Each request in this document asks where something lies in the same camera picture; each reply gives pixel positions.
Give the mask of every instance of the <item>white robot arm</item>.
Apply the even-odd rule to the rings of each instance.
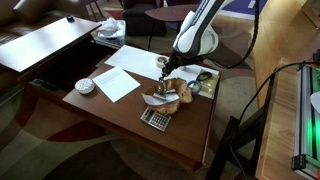
[[[195,13],[189,12],[174,41],[171,56],[162,69],[160,82],[179,66],[202,62],[201,55],[209,54],[217,48],[219,39],[211,23],[217,13],[233,1],[202,0]]]

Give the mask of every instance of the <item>power cord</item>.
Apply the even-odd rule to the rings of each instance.
[[[223,69],[231,69],[231,68],[234,68],[238,65],[240,65],[241,63],[243,63],[248,57],[249,55],[251,54],[252,50],[253,50],[253,47],[256,43],[256,40],[257,40],[257,37],[258,37],[258,30],[259,30],[259,13],[260,13],[260,0],[256,0],[256,3],[255,3],[255,15],[254,15],[254,30],[253,30],[253,37],[252,37],[252,41],[250,43],[250,47],[248,48],[246,54],[243,56],[243,58],[235,63],[234,65],[231,65],[231,66],[226,66],[220,62],[217,62],[217,61],[213,61],[213,63],[220,67],[220,68],[223,68]]]
[[[247,111],[248,107],[251,105],[251,103],[254,101],[254,99],[258,96],[258,94],[260,93],[260,91],[262,90],[262,88],[265,86],[265,84],[271,79],[271,77],[273,77],[274,75],[276,75],[278,72],[280,72],[281,70],[287,68],[287,67],[291,67],[291,66],[296,66],[296,65],[300,65],[300,68],[301,69],[304,65],[307,65],[307,64],[316,64],[316,65],[319,65],[320,64],[320,50],[318,49],[317,53],[314,53],[313,54],[313,58],[311,58],[310,60],[308,60],[307,62],[304,61],[304,62],[297,62],[297,63],[291,63],[291,64],[287,64],[287,65],[284,65],[278,69],[276,69],[275,71],[273,71],[273,73],[271,73],[266,80],[263,81],[263,83],[260,85],[260,87],[258,88],[257,92],[254,94],[254,96],[251,98],[251,100],[249,101],[249,103],[245,106],[244,110],[242,111],[241,113],[241,116],[239,118],[239,124],[241,124],[241,121],[243,119],[243,116],[245,114],[245,112]],[[239,162],[236,154],[234,153],[233,151],[233,147],[232,147],[232,144],[233,144],[233,141],[234,141],[234,138],[235,138],[235,135],[237,134],[237,130],[233,133],[232,135],[232,138],[231,138],[231,141],[230,141],[230,151],[232,153],[232,156],[234,157],[234,159],[236,160],[236,163],[238,164],[244,178],[247,180],[247,176],[245,174],[245,171],[241,165],[241,163]]]

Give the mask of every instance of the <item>black cable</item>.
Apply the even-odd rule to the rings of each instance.
[[[278,69],[276,69],[275,71],[273,71],[268,77],[266,80],[263,81],[263,83],[260,85],[260,87],[258,88],[257,92],[253,95],[253,97],[251,98],[251,100],[249,101],[249,103],[245,106],[245,108],[243,109],[242,113],[241,113],[241,116],[239,118],[239,125],[241,124],[241,121],[243,119],[243,116],[245,114],[245,112],[247,111],[248,107],[251,105],[251,103],[254,101],[254,99],[258,96],[258,94],[260,93],[260,91],[262,90],[262,88],[265,86],[265,84],[271,79],[271,77],[273,77],[274,75],[276,75],[279,71],[281,71],[282,69],[285,69],[287,67],[291,67],[291,66],[295,66],[295,65],[301,65],[301,66],[304,66],[304,65],[307,65],[307,64],[317,64],[315,62],[310,62],[310,60],[308,62],[297,62],[297,63],[291,63],[291,64],[287,64],[287,65],[284,65]],[[238,158],[236,157],[234,151],[233,151],[233,148],[232,148],[232,144],[233,144],[233,140],[237,134],[237,130],[233,133],[232,135],[232,138],[230,140],[230,151],[232,153],[232,156],[234,157],[234,159],[236,160],[242,174],[244,175],[244,178],[247,180],[248,178],[246,177],[246,174],[243,170],[243,167],[241,165],[241,163],[239,162]]]
[[[254,30],[253,30],[252,41],[250,43],[250,47],[248,48],[248,50],[247,50],[246,54],[243,56],[243,58],[239,62],[237,62],[237,63],[235,63],[234,65],[231,65],[231,66],[226,66],[226,65],[224,65],[222,63],[213,61],[213,63],[215,65],[217,65],[218,67],[223,68],[223,69],[231,69],[231,68],[234,68],[234,67],[240,65],[241,63],[243,63],[249,57],[249,55],[251,54],[251,52],[253,50],[253,47],[254,47],[254,45],[256,43],[257,37],[258,37],[259,13],[260,13],[260,0],[256,0],[256,3],[255,3],[255,15],[254,15]]]

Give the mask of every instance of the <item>carpet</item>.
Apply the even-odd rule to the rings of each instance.
[[[212,126],[217,139],[255,92],[250,68],[221,78]],[[214,157],[211,151],[193,172],[27,91],[2,105],[0,114],[0,179],[205,179]],[[223,179],[239,172],[227,164]]]

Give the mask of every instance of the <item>calculator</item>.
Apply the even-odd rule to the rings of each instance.
[[[171,116],[166,114],[160,114],[154,110],[151,110],[148,107],[144,111],[140,119],[160,131],[165,131],[171,119]]]

